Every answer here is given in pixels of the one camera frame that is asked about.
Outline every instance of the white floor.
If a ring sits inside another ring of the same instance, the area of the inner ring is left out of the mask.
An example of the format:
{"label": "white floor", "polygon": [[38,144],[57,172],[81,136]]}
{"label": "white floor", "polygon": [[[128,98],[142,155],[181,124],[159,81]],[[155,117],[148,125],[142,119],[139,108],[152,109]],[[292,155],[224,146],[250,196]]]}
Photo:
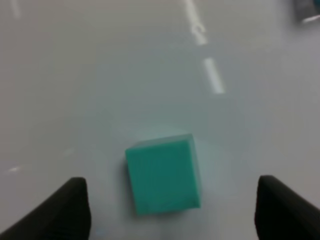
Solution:
{"label": "white floor", "polygon": [[[256,240],[264,174],[320,207],[320,25],[286,4],[2,0],[0,231],[72,176],[91,240]],[[136,218],[124,150],[183,133],[203,207]]]}

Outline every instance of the teal cube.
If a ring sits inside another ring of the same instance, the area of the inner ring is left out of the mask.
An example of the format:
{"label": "teal cube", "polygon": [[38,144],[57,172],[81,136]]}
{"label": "teal cube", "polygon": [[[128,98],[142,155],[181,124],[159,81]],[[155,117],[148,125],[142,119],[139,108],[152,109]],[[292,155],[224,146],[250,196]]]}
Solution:
{"label": "teal cube", "polygon": [[199,208],[200,178],[191,134],[141,142],[125,151],[138,215]]}

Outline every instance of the foam block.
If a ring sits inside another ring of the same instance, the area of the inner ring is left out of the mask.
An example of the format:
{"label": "foam block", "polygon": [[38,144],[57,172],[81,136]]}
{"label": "foam block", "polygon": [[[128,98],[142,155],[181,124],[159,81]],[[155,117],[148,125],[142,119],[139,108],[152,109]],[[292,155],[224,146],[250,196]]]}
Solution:
{"label": "foam block", "polygon": [[125,151],[138,215],[199,208],[200,179],[191,134],[141,142]]}

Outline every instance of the cube front face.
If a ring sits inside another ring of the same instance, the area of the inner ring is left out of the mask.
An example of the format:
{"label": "cube front face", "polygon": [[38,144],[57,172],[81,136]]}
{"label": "cube front face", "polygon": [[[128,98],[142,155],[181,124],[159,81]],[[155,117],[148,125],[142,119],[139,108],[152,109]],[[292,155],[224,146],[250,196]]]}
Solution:
{"label": "cube front face", "polygon": [[190,137],[126,150],[138,215],[200,207]]}

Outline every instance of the white surface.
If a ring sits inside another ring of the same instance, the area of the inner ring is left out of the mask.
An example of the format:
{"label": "white surface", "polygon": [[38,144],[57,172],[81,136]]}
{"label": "white surface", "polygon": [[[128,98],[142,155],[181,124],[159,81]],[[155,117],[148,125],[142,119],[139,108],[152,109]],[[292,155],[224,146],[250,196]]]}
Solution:
{"label": "white surface", "polygon": [[[294,30],[287,10],[1,1],[0,231],[73,176],[88,181],[92,240],[255,240],[263,174],[320,207],[320,29]],[[195,137],[202,209],[134,218],[124,150],[183,133]]]}

